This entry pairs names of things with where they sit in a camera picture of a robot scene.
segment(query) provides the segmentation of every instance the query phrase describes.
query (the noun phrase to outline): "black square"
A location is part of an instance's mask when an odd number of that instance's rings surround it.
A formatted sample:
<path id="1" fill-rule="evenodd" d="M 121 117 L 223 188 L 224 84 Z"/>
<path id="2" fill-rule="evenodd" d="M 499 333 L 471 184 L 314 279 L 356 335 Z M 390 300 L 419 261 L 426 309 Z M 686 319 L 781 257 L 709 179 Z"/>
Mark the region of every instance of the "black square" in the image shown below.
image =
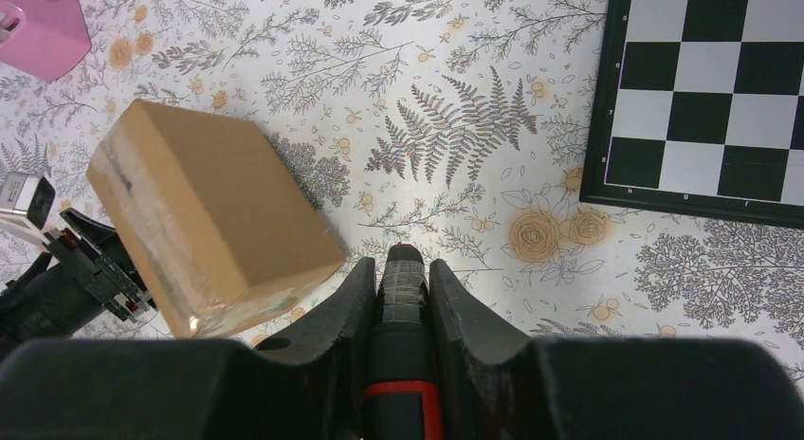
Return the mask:
<path id="1" fill-rule="evenodd" d="M 662 140 L 613 137 L 606 183 L 656 189 L 664 157 Z"/>
<path id="2" fill-rule="evenodd" d="M 804 149 L 804 97 L 798 98 L 798 107 L 795 109 L 795 124 L 790 149 Z"/>
<path id="3" fill-rule="evenodd" d="M 779 201 L 787 153 L 786 149 L 726 146 L 718 195 Z"/>
<path id="4" fill-rule="evenodd" d="M 672 91 L 680 49 L 681 43 L 626 44 L 620 88 Z"/>
<path id="5" fill-rule="evenodd" d="M 724 144 L 731 97 L 731 94 L 673 93 L 667 139 Z"/>
<path id="6" fill-rule="evenodd" d="M 684 42 L 739 42 L 748 0 L 687 0 Z"/>
<path id="7" fill-rule="evenodd" d="M 798 95 L 804 69 L 804 43 L 743 43 L 734 92 Z"/>

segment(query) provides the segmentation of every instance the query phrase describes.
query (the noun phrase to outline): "chessboard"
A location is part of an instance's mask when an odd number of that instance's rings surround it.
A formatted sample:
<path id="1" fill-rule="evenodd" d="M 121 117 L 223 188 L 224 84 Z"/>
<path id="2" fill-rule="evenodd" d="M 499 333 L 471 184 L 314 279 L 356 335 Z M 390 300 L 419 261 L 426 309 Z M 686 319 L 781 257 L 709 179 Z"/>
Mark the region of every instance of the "chessboard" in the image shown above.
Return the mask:
<path id="1" fill-rule="evenodd" d="M 804 0 L 610 0 L 580 200 L 804 228 Z"/>

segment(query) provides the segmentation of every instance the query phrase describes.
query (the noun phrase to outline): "fern leaf print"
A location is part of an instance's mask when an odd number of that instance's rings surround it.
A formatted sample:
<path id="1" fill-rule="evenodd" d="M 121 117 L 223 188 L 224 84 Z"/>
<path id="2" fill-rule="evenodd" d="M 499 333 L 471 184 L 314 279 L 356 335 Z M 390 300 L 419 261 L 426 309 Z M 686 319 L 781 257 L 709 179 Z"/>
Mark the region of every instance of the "fern leaf print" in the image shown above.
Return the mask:
<path id="1" fill-rule="evenodd" d="M 455 102 L 443 92 L 428 93 L 412 85 L 411 95 L 419 111 L 402 101 L 397 103 L 403 124 L 385 118 L 388 137 L 377 139 L 379 149 L 372 150 L 366 171 L 396 172 L 404 177 L 410 164 L 413 178 L 418 179 L 424 160 L 427 181 L 432 183 L 436 171 L 445 165 L 449 187 L 464 167 L 469 180 L 476 181 L 484 162 L 503 146 L 518 151 L 521 133 L 537 132 L 537 116 L 525 105 L 522 80 L 509 99 L 497 70 L 490 69 L 488 95 L 478 85 L 443 75 L 457 95 Z"/>
<path id="2" fill-rule="evenodd" d="M 13 145 L 0 143 L 3 162 L 0 165 L 0 175 L 5 176 L 6 172 L 15 171 L 51 175 L 46 146 L 39 140 L 38 135 L 33 136 L 33 141 L 15 138 L 14 143 Z"/>

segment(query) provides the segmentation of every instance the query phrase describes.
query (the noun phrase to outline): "orange rose print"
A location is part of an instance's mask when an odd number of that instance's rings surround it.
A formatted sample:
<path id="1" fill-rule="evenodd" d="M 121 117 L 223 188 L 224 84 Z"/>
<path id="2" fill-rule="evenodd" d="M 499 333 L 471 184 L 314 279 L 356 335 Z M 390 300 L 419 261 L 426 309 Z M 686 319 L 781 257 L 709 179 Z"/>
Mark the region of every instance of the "orange rose print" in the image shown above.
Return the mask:
<path id="1" fill-rule="evenodd" d="M 567 192 L 572 193 L 578 192 L 580 190 L 580 180 L 582 176 L 583 176 L 582 168 L 575 168 L 571 170 L 564 177 L 564 182 L 561 183 L 561 187 L 563 187 L 564 190 Z"/>
<path id="2" fill-rule="evenodd" d="M 360 197 L 360 205 L 366 211 L 371 211 L 375 208 L 375 198 L 370 193 L 364 193 Z"/>
<path id="3" fill-rule="evenodd" d="M 597 302 L 596 305 L 584 305 L 576 310 L 576 312 L 586 311 L 587 317 L 594 317 L 596 320 L 599 321 L 606 321 L 612 315 L 616 315 L 622 317 L 621 314 L 617 309 L 620 307 L 620 301 L 611 298 L 605 302 L 603 302 L 603 297 L 600 297 L 600 301 Z"/>
<path id="4" fill-rule="evenodd" d="M 521 215 L 508 231 L 517 258 L 529 263 L 549 260 L 558 250 L 558 238 L 558 220 L 544 212 Z"/>
<path id="5" fill-rule="evenodd" d="M 133 54 L 134 49 L 128 39 L 117 39 L 109 48 L 109 65 L 115 70 L 122 70 L 131 63 Z"/>
<path id="6" fill-rule="evenodd" d="M 606 219 L 591 211 L 580 212 L 561 226 L 561 234 L 583 246 L 599 243 L 606 236 Z"/>
<path id="7" fill-rule="evenodd" d="M 145 21 L 145 18 L 148 16 L 148 8 L 145 6 L 137 7 L 137 11 L 134 12 L 134 21 L 138 23 L 142 23 Z"/>
<path id="8" fill-rule="evenodd" d="M 134 52 L 140 56 L 145 56 L 154 49 L 154 34 L 142 32 L 134 41 Z"/>
<path id="9" fill-rule="evenodd" d="M 346 116 L 347 124 L 354 124 L 359 120 L 363 120 L 363 118 L 360 117 L 359 111 L 353 111 L 352 108 L 349 108 L 348 106 L 345 106 L 344 109 L 349 112 L 349 115 Z"/>
<path id="10" fill-rule="evenodd" d="M 204 92 L 204 82 L 195 79 L 195 81 L 192 82 L 192 92 L 196 96 L 200 96 Z"/>
<path id="11" fill-rule="evenodd" d="M 674 339 L 676 337 L 676 328 L 666 324 L 659 328 L 659 337 L 662 339 Z"/>
<path id="12" fill-rule="evenodd" d="M 212 99 L 212 107 L 214 107 L 215 111 L 217 111 L 226 106 L 227 102 L 228 102 L 228 95 L 226 91 L 222 89 L 217 93 L 215 93 L 215 97 Z"/>
<path id="13" fill-rule="evenodd" d="M 349 153 L 352 152 L 352 148 L 350 148 L 349 146 L 350 146 L 349 139 L 341 138 L 340 140 L 338 140 L 338 149 L 340 150 L 341 154 L 348 156 Z"/>
<path id="14" fill-rule="evenodd" d="M 539 99 L 544 97 L 544 83 L 543 82 L 533 82 L 533 84 L 530 85 L 530 89 L 531 89 L 531 91 L 533 91 L 534 94 L 536 94 L 536 97 L 538 97 Z"/>

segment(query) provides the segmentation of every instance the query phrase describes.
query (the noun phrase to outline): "black plastic part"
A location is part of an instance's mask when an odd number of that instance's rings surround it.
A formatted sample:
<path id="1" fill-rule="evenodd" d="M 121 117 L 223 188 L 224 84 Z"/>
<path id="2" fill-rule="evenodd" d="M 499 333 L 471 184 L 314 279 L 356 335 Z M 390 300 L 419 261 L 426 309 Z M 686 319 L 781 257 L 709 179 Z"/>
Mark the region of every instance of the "black plastic part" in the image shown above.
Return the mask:
<path id="1" fill-rule="evenodd" d="M 16 350 L 20 343 L 22 342 L 8 334 L 0 336 L 0 360 L 5 359 L 11 352 Z"/>
<path id="2" fill-rule="evenodd" d="M 269 339 L 285 347 L 31 341 L 0 365 L 0 438 L 357 439 L 374 297 L 375 262 L 364 258 Z"/>
<path id="3" fill-rule="evenodd" d="M 556 340 L 532 353 L 564 439 L 804 438 L 798 393 L 750 342 Z"/>
<path id="4" fill-rule="evenodd" d="M 448 439 L 804 438 L 795 387 L 756 345 L 530 339 L 443 261 L 430 286 Z M 374 260 L 363 259 L 264 350 L 29 342 L 0 365 L 0 438 L 357 439 L 374 300 Z"/>
<path id="5" fill-rule="evenodd" d="M 436 382 L 431 332 L 422 323 L 377 323 L 369 332 L 366 385 L 380 381 Z"/>
<path id="6" fill-rule="evenodd" d="M 413 247 L 409 244 L 397 244 L 395 246 L 391 246 L 388 249 L 388 257 L 385 259 L 386 262 L 399 262 L 399 261 L 407 261 L 407 262 L 419 262 L 422 265 L 425 263 L 424 259 L 422 258 L 422 254 L 416 247 Z"/>
<path id="7" fill-rule="evenodd" d="M 56 190 L 42 178 L 33 193 L 33 201 L 28 206 L 27 219 L 38 229 L 42 229 L 50 215 L 50 208 L 53 206 L 53 199 L 56 198 Z"/>
<path id="8" fill-rule="evenodd" d="M 62 236 L 58 240 L 46 244 L 47 250 L 59 260 L 59 266 L 64 268 L 64 274 L 72 284 L 77 284 L 98 304 L 102 304 L 115 317 L 127 320 L 129 313 L 116 302 L 114 297 L 119 289 L 109 284 L 108 279 L 102 277 L 101 270 L 93 263 L 94 251 L 87 255 L 83 249 L 71 249 L 69 243 Z"/>
<path id="9" fill-rule="evenodd" d="M 447 438 L 556 438 L 530 338 L 467 293 L 444 260 L 429 267 L 429 297 Z"/>
<path id="10" fill-rule="evenodd" d="M 93 266 L 97 267 L 95 277 L 100 281 L 100 285 L 109 288 L 108 291 L 114 292 L 115 295 L 118 292 L 122 293 L 137 306 L 137 309 L 156 308 L 150 296 L 146 296 L 145 283 L 139 277 L 137 268 L 115 229 L 92 220 L 72 208 L 62 211 L 61 217 L 82 237 L 80 242 L 82 253 L 92 260 Z M 99 300 L 105 296 L 97 295 Z M 146 298 L 150 301 L 147 304 L 143 301 Z M 128 312 L 119 309 L 110 300 L 103 302 L 119 319 L 130 319 Z"/>
<path id="11" fill-rule="evenodd" d="M 424 409 L 418 393 L 375 395 L 363 401 L 360 412 L 367 440 L 425 438 Z"/>
<path id="12" fill-rule="evenodd" d="M 37 273 L 42 269 L 39 263 L 48 261 L 49 255 L 40 259 L 0 294 L 2 330 L 18 342 L 71 336 L 103 311 L 89 293 L 64 273 L 63 266 L 55 265 Z"/>
<path id="13" fill-rule="evenodd" d="M 404 262 L 386 262 L 382 282 L 377 290 L 374 322 L 409 321 L 429 324 L 428 289 L 424 267 L 421 274 L 407 271 Z"/>

